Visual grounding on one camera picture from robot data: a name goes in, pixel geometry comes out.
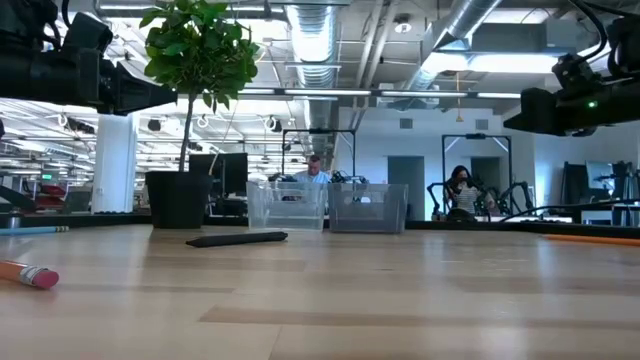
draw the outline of clear plastic bin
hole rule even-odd
[[[248,182],[247,204],[251,229],[322,231],[327,185]]]
[[[408,193],[407,185],[330,184],[331,231],[402,233]]]

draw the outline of pencil eraser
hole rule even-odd
[[[57,272],[43,270],[33,278],[33,285],[42,289],[50,289],[58,283],[58,280],[60,280],[60,276]]]

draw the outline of green leaves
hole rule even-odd
[[[233,26],[229,27],[229,35],[235,40],[242,39],[242,26],[240,24],[235,23]]]
[[[224,107],[226,107],[227,109],[229,109],[229,98],[224,95],[224,94],[218,94],[216,95],[216,101],[220,104],[223,104]]]
[[[189,9],[189,0],[176,0],[175,5],[180,11],[187,11]]]
[[[211,109],[211,106],[213,105],[213,99],[211,98],[211,94],[209,93],[204,93],[202,94],[202,100],[204,100],[204,103],[207,105],[207,107],[209,109]]]
[[[200,19],[198,16],[196,15],[191,15],[191,20],[193,20],[193,23],[196,24],[196,26],[202,26],[204,25],[204,22],[202,21],[202,19]]]
[[[180,93],[202,95],[212,109],[229,108],[231,99],[257,75],[251,30],[229,23],[226,3],[206,0],[170,0],[164,9],[148,13],[141,26],[163,18],[149,31],[146,52],[151,61],[145,75]],[[243,39],[249,33],[249,40]]]
[[[147,51],[147,55],[149,55],[150,58],[154,58],[158,56],[158,54],[160,53],[160,50],[158,50],[158,48],[155,48],[153,46],[147,46],[145,50]]]
[[[210,49],[217,49],[220,46],[222,36],[216,31],[207,31],[204,44]]]
[[[255,77],[258,75],[258,68],[253,64],[247,66],[247,75],[252,78]]]
[[[166,16],[166,11],[165,10],[160,10],[160,9],[151,10],[148,14],[146,14],[142,18],[142,20],[140,21],[139,27],[143,28],[143,27],[151,24],[153,19],[155,19],[157,17],[161,17],[161,16]]]
[[[163,53],[167,56],[175,56],[185,51],[188,47],[189,47],[189,44],[175,43],[167,46],[167,48],[164,49]]]

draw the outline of column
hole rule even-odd
[[[101,115],[91,212],[133,211],[138,116]]]

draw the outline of black plant pot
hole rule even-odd
[[[213,178],[189,172],[151,171],[145,174],[151,221],[159,229],[199,229]]]

